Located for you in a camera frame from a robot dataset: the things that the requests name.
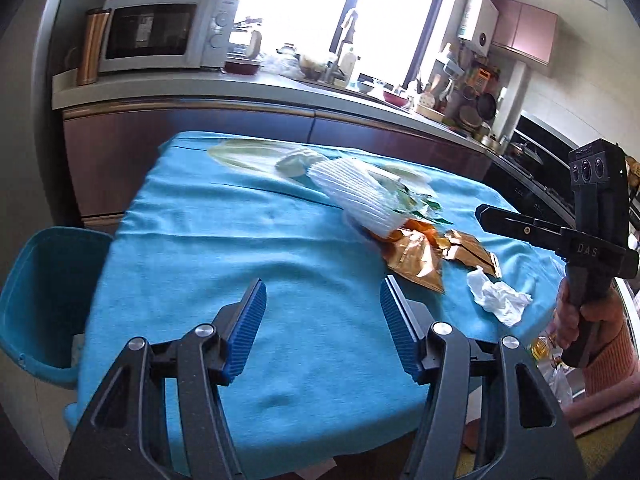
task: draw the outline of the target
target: human hand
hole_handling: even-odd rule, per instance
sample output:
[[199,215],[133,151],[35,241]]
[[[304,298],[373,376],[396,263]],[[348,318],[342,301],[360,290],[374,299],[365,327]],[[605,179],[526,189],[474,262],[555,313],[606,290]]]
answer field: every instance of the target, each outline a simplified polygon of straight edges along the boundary
[[[580,313],[587,321],[600,322],[591,356],[598,354],[606,345],[611,343],[622,330],[625,314],[620,296],[612,288],[606,297],[597,301],[590,301],[580,307]],[[562,348],[569,348],[578,339],[578,310],[569,303],[569,283],[562,279],[556,297],[556,344]]]

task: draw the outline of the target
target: table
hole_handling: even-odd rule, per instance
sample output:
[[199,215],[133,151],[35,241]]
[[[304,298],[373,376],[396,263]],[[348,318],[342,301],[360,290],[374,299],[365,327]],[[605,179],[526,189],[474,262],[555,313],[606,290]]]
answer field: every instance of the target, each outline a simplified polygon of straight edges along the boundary
[[[306,177],[298,182],[277,173],[274,162],[292,147],[207,132],[184,132],[164,145],[98,283],[78,413],[131,337],[152,344],[180,338],[238,301],[260,277],[268,295],[262,325],[244,373],[221,388],[248,478],[372,449],[417,427],[427,387],[402,371],[380,309],[387,273],[380,250]],[[482,231],[476,205],[510,207],[494,190],[359,150],[313,148],[327,156],[354,155],[416,182],[430,177],[444,217],[498,255],[505,282],[533,296],[510,332],[528,343],[548,323],[560,280],[552,254]],[[497,340],[506,328],[473,302],[469,270],[443,262],[445,295],[399,283],[435,319],[467,336]],[[186,472],[175,383],[168,384],[166,398],[172,459]]]

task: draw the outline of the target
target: gold foil packet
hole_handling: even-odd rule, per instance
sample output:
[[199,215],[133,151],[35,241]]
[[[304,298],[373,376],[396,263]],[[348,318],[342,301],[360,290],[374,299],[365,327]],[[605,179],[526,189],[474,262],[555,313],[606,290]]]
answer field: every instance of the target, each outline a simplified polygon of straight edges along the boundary
[[502,277],[498,257],[482,247],[475,236],[452,229],[445,233],[444,239],[438,239],[438,246],[445,260],[457,260],[467,267],[480,266],[485,274]]
[[389,269],[411,282],[443,294],[439,249],[423,232],[400,228],[394,231],[396,235],[397,231],[400,231],[400,237],[388,243],[383,251]]

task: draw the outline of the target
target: microwave oven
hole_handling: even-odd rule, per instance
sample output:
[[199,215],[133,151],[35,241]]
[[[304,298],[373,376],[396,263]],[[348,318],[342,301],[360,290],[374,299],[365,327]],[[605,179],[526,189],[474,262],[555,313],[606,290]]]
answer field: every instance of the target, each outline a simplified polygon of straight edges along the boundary
[[237,0],[107,0],[99,72],[222,68]]

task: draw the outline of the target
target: crumpled paper towel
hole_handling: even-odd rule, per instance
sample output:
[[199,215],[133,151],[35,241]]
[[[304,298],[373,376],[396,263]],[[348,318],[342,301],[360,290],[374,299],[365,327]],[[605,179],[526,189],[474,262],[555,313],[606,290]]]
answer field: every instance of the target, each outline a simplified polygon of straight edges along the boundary
[[306,174],[306,170],[318,162],[329,160],[322,153],[310,148],[295,148],[276,162],[276,169],[291,178]]
[[524,308],[532,301],[529,294],[516,292],[504,282],[491,282],[482,272],[482,267],[468,273],[466,284],[476,303],[494,314],[506,326],[519,322]]

